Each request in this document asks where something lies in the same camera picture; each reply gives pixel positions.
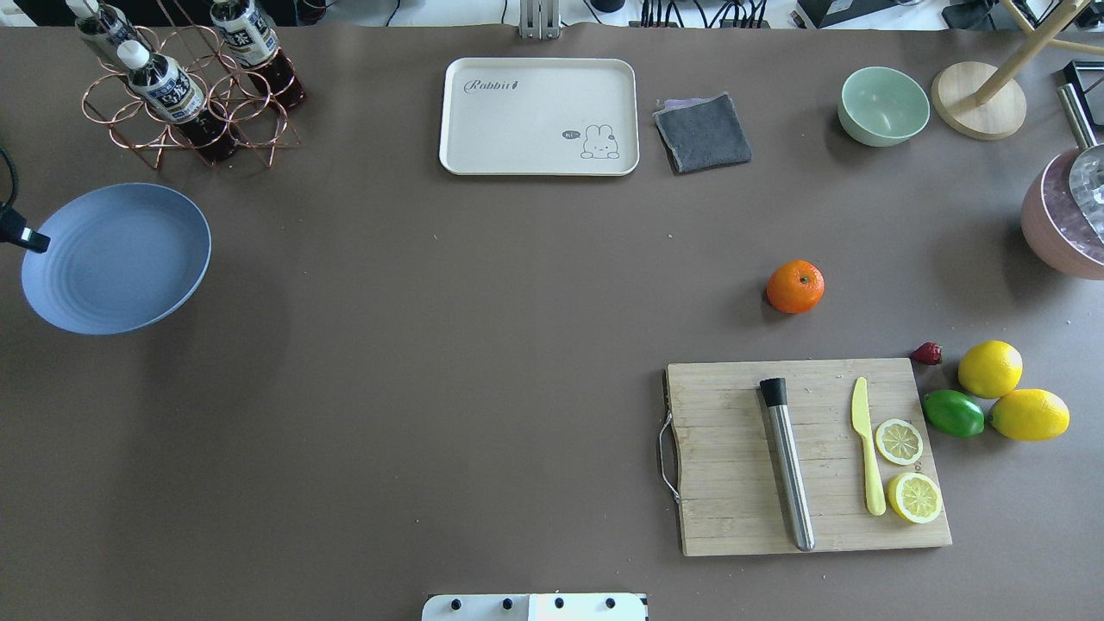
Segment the blue plate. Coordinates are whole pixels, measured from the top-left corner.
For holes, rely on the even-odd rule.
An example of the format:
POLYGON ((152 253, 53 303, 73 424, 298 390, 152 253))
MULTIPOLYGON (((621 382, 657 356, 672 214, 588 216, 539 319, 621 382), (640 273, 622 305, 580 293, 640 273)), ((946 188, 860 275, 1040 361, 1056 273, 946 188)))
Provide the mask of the blue plate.
POLYGON ((177 310, 204 278, 212 248, 194 202, 149 182, 79 196, 39 231, 50 244, 24 257, 25 298, 44 322, 83 335, 142 329, 177 310))

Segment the tea bottle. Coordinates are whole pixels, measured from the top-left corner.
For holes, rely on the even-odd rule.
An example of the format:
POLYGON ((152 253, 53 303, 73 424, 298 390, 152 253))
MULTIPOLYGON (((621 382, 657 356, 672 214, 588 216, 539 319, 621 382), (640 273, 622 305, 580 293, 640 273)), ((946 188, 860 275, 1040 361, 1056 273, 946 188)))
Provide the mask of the tea bottle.
POLYGON ((118 8, 98 1, 68 0, 66 4, 75 15, 79 38, 107 66, 119 62, 117 49, 127 41, 137 41, 147 51, 153 51, 142 32, 118 8))
POLYGON ((224 161, 237 150, 229 122, 210 110, 205 91, 176 59, 126 41, 117 56, 127 69, 129 88, 163 122, 180 131, 209 162, 224 161))
POLYGON ((268 96, 270 106, 279 104, 285 110, 299 106, 306 91, 259 3, 213 1, 210 19, 257 94, 268 96))

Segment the cream rabbit tray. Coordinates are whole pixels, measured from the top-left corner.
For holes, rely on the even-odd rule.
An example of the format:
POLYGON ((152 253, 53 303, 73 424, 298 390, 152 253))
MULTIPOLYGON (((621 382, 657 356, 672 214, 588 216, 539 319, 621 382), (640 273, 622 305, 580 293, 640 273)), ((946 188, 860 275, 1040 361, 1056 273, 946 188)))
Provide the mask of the cream rabbit tray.
POLYGON ((631 173, 640 157, 635 72, 612 57, 453 60, 438 157, 452 173, 631 173))

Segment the grey cloth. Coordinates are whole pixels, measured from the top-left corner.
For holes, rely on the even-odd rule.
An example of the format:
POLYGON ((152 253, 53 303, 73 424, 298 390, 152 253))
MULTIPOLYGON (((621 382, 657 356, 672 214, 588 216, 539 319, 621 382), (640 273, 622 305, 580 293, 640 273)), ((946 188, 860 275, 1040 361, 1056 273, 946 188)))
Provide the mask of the grey cloth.
POLYGON ((752 159, 749 138, 728 91, 707 98, 666 99, 652 117, 676 173, 702 172, 752 159))

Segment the wooden cutting board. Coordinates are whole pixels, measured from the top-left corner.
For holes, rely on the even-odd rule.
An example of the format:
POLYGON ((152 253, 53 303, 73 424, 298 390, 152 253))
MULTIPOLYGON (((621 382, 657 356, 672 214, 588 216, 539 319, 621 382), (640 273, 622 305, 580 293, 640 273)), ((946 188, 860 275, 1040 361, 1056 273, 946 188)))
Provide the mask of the wooden cutting board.
POLYGON ((796 552, 761 381, 783 378, 819 552, 949 546, 945 514, 923 525, 866 505, 851 398, 866 378, 871 422, 910 422, 927 436, 906 358, 670 364, 680 535, 684 555, 796 552))

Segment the steel muddler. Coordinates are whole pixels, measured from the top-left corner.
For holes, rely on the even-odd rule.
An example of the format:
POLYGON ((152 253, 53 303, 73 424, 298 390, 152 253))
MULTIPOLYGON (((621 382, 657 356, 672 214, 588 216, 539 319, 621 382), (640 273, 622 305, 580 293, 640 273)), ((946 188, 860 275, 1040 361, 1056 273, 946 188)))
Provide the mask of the steel muddler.
POLYGON ((768 409, 769 429, 775 440, 781 484, 795 547, 797 550, 811 552, 816 546, 815 530, 787 400, 787 385, 784 378, 762 379, 760 389, 762 400, 768 409))

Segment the orange mandarin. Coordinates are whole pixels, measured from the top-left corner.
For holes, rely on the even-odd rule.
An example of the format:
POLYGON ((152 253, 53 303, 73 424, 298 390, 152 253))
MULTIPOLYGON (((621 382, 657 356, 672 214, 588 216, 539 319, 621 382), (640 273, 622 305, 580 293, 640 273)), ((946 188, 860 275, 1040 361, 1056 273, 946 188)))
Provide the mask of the orange mandarin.
POLYGON ((792 260, 769 275, 765 293, 769 306, 781 313, 807 313, 822 299, 825 278, 808 260, 792 260))

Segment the green bowl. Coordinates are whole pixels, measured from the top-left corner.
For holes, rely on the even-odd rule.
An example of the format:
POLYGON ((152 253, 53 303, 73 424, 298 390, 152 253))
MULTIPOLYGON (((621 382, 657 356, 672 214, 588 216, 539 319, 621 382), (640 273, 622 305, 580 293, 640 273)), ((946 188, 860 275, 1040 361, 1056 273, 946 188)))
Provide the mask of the green bowl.
POLYGON ((868 66, 843 81, 838 118, 843 131, 871 147, 890 147, 925 129, 931 109, 925 91, 895 69, 868 66))

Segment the yellow plastic knife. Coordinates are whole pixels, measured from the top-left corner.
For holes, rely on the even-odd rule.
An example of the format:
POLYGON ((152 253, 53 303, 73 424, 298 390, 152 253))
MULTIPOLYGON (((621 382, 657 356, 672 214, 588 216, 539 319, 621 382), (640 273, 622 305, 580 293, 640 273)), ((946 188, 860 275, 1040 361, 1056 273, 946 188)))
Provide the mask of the yellow plastic knife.
POLYGON ((861 443, 866 507, 871 515, 880 516, 887 512, 887 494, 882 487, 878 456, 875 456, 866 377, 860 376, 854 380, 850 419, 852 429, 861 443))

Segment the lemon slice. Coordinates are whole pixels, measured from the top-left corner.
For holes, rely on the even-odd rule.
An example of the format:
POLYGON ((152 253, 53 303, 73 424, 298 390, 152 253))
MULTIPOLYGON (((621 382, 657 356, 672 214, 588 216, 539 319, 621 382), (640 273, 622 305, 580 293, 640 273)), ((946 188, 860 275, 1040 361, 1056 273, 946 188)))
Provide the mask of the lemon slice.
POLYGON ((880 456, 900 467, 919 462, 925 449, 919 429, 903 419, 888 419, 881 423, 873 434, 873 443, 880 456))

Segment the red strawberry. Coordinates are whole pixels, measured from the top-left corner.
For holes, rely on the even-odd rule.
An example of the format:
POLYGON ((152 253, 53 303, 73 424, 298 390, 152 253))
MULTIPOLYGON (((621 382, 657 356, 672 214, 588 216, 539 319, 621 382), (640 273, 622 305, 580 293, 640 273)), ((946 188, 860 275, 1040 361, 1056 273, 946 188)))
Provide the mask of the red strawberry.
POLYGON ((937 366, 943 361, 943 349, 938 343, 922 343, 907 358, 924 366, 937 366))

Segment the lemon half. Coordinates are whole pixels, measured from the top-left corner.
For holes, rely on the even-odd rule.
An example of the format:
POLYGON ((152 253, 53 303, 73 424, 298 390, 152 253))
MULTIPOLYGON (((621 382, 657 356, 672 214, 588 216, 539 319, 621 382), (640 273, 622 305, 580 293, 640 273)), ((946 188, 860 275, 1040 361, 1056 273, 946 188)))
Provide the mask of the lemon half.
POLYGON ((900 518, 916 525, 935 520, 943 511, 938 484, 922 473, 903 473, 891 478, 887 498, 900 518))

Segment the green lime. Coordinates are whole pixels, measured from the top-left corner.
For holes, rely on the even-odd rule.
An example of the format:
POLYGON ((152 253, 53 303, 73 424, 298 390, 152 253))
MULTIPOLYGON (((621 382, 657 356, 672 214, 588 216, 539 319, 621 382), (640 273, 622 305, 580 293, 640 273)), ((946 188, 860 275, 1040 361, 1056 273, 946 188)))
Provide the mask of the green lime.
POLYGON ((951 436, 977 436, 986 427, 985 413, 972 397, 943 389, 922 398, 927 422, 951 436))

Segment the pink bowl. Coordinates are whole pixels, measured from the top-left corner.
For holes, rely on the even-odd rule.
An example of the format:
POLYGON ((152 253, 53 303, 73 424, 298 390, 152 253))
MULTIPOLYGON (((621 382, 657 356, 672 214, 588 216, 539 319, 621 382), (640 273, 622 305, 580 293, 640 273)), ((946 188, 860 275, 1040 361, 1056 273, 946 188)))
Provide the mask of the pink bowl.
POLYGON ((1073 278, 1103 278, 1101 239, 1070 193, 1068 176, 1076 147, 1045 165, 1025 194, 1021 228, 1026 243, 1049 267, 1073 278))

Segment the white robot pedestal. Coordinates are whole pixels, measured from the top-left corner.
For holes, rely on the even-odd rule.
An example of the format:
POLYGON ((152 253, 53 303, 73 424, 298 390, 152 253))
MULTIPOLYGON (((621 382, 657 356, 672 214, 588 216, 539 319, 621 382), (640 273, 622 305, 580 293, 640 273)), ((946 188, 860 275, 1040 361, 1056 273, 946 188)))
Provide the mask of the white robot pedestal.
POLYGON ((647 620, 647 596, 638 593, 437 594, 422 620, 647 620))

